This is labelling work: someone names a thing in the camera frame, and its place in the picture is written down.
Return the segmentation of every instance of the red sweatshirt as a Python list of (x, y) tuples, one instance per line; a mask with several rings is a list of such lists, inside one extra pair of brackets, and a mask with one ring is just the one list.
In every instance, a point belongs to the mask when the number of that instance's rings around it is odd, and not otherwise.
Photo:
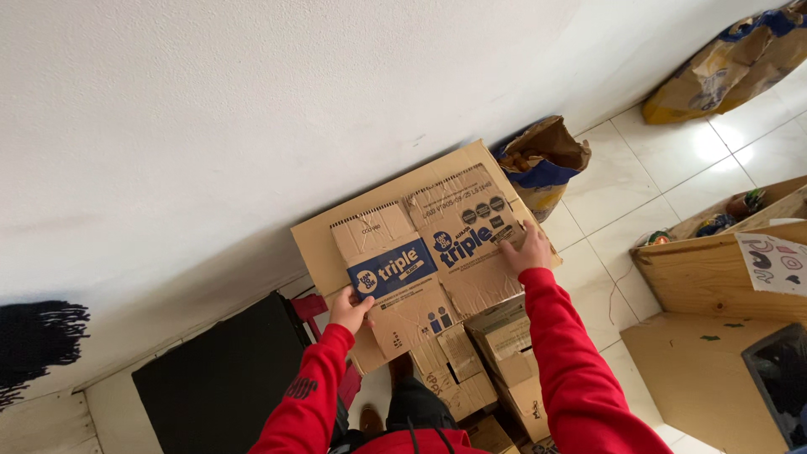
[[(541, 388), (550, 432), (562, 454), (671, 454), (667, 445), (628, 410), (611, 369), (586, 334), (569, 294), (552, 271), (531, 268), (518, 276), (525, 286), (533, 352), (541, 370)], [(249, 450), (324, 454), (337, 415), (337, 387), (353, 335), (328, 325), (319, 343), (303, 354), (297, 378), (286, 391)], [(444, 430), (457, 454), (481, 453), (470, 447), (465, 431)], [(447, 452), (433, 429), (415, 430), (420, 452)], [(412, 438), (397, 431), (370, 441), (356, 454), (410, 454)]]

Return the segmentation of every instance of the white tile floor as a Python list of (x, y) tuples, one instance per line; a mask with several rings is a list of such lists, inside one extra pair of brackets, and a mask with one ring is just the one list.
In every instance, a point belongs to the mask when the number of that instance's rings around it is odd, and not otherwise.
[[(723, 116), (650, 126), (634, 107), (577, 137), (583, 139), (592, 147), (591, 163), (543, 223), (564, 259), (555, 271), (558, 282), (631, 410), (673, 452), (717, 453), (662, 423), (620, 340), (620, 330), (661, 310), (627, 251), (644, 233), (673, 226), (728, 195), (807, 174), (807, 65)], [(364, 378), (352, 425), (366, 403), (388, 407), (388, 373), (381, 368)]]

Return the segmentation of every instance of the red sleeve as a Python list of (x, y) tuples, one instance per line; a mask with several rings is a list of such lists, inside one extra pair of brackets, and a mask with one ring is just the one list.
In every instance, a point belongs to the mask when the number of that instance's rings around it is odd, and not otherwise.
[(552, 271), (530, 268), (518, 280), (525, 286), (541, 394), (560, 452), (671, 454), (655, 431), (628, 410), (619, 382)]
[(353, 335), (329, 324), (322, 339), (303, 353), (300, 372), (274, 409), (249, 454), (294, 452), (323, 454), (337, 419), (337, 387), (345, 374), (345, 358)]

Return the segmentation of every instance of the brown shoe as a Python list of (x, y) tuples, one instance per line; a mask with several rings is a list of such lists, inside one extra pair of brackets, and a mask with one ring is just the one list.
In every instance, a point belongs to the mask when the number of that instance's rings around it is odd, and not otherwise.
[(365, 438), (370, 438), (384, 431), (384, 424), (381, 416), (373, 404), (367, 404), (362, 408), (362, 415), (358, 419), (359, 430), (364, 432)]
[(404, 378), (408, 378), (415, 373), (415, 366), (412, 363), (412, 357), (408, 353), (398, 356), (390, 361), (390, 380), (392, 382), (392, 390), (395, 391), (395, 386), (400, 383)]

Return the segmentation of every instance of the black pants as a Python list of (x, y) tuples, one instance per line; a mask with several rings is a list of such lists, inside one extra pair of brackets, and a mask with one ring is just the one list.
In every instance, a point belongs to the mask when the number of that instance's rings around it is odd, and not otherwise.
[[(415, 377), (405, 378), (395, 387), (387, 414), (387, 430), (376, 437), (394, 431), (408, 431), (410, 422), (416, 429), (458, 429), (448, 407)], [(368, 441), (361, 431), (350, 429), (331, 443), (330, 452), (353, 452)]]

